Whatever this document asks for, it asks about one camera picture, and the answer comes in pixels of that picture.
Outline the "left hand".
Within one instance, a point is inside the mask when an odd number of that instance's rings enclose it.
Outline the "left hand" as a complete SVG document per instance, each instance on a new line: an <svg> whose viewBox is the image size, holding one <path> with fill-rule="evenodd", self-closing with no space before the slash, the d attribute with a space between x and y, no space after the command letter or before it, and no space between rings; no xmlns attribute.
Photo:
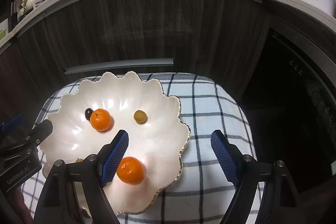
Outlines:
<svg viewBox="0 0 336 224"><path fill-rule="evenodd" d="M29 208L25 204L25 199L19 188L16 188L13 192L11 192L6 199L23 223L33 223L33 217L30 214Z"/></svg>

